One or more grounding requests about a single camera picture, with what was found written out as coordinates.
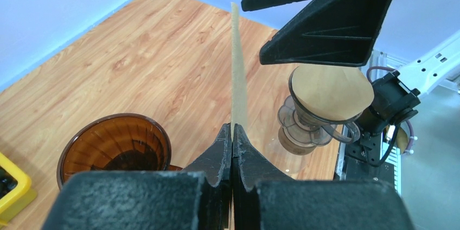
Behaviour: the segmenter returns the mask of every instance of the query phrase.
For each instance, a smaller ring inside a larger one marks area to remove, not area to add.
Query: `black cable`
[[[368,153],[368,150],[366,150],[366,161],[367,161],[367,164],[373,166],[373,167],[380,167],[382,166],[382,164],[385,162],[385,160],[387,160],[389,154],[391,153],[391,150],[393,149],[394,145],[396,144],[396,136],[398,135],[398,131],[399,131],[399,128],[400,128],[400,125],[396,125],[395,128],[394,128],[394,133],[393,133],[393,136],[391,137],[391,140],[388,144],[388,149],[385,151],[385,154],[382,156],[382,158],[379,160],[379,162],[377,162],[377,164],[373,164],[369,161],[369,153]]]

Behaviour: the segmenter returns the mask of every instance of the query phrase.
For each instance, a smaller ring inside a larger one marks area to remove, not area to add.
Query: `wood grain surface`
[[[57,194],[56,166],[88,123],[121,112],[159,122],[172,164],[186,166],[230,122],[230,13],[195,0],[134,0],[0,94],[0,151],[32,178],[37,199],[9,228],[38,229]],[[295,65],[261,66],[276,32],[240,19],[252,144],[277,136]],[[332,179],[338,143],[317,148],[302,179]]]

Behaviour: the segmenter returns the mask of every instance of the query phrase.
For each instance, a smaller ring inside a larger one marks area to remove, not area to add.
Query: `yellow bin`
[[[17,186],[0,199],[1,228],[31,203],[37,197],[37,192],[30,187],[32,185],[30,177],[1,153],[0,167],[17,181]]]

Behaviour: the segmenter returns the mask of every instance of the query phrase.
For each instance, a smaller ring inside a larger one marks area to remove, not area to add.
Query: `white wall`
[[[230,2],[241,0],[200,0],[229,10]],[[292,3],[242,15],[281,28],[308,2]],[[375,49],[409,62],[427,53],[460,30],[460,0],[393,0]]]
[[[0,92],[129,0],[0,0]]]

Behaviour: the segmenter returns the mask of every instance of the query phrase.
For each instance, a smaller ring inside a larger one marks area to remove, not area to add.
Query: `gray floor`
[[[460,229],[460,95],[437,87],[416,109],[418,140],[402,158],[402,198],[417,230]]]

